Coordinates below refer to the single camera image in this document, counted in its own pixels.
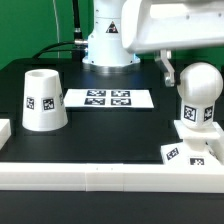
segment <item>black table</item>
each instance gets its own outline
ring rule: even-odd
[[[192,61],[173,61],[177,74]],[[68,124],[57,131],[22,127],[24,74],[59,71],[64,95],[73,89],[148,89],[154,109],[68,108]],[[223,127],[222,96],[215,121]],[[180,141],[173,120],[180,116],[176,88],[150,60],[141,68],[104,76],[69,59],[20,59],[0,71],[0,118],[12,136],[0,162],[161,164],[160,146]],[[0,192],[1,223],[223,223],[222,194],[124,192]]]

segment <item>white block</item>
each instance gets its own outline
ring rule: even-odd
[[[0,149],[11,136],[11,127],[9,119],[0,119]]]
[[[224,165],[224,131],[218,123],[215,123],[214,126],[221,137],[220,139],[208,140],[207,142],[212,147],[219,161]]]
[[[224,192],[224,168],[125,165],[124,191]]]
[[[85,164],[0,163],[0,190],[85,191]]]
[[[86,191],[123,191],[123,164],[87,164]]]
[[[220,134],[217,131],[217,123],[213,122],[209,127],[195,130],[187,128],[182,121],[175,120],[174,125],[180,139],[218,139]]]

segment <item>green wall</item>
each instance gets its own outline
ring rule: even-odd
[[[73,39],[72,0],[56,0],[60,40]],[[79,0],[81,26],[84,37],[93,28],[93,0]],[[18,58],[32,57],[42,48],[56,43],[56,22],[53,0],[1,0],[0,7],[0,69]],[[174,57],[208,60],[218,68],[223,64],[224,50],[206,48],[177,51]],[[57,57],[47,54],[44,57]]]

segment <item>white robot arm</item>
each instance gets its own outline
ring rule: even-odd
[[[224,1],[127,0],[121,27],[123,47],[128,52],[221,45]]]

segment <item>white sphere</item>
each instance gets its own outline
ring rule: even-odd
[[[180,80],[178,92],[182,100],[191,105],[213,104],[223,88],[220,72],[207,63],[195,63],[188,66],[181,73]]]

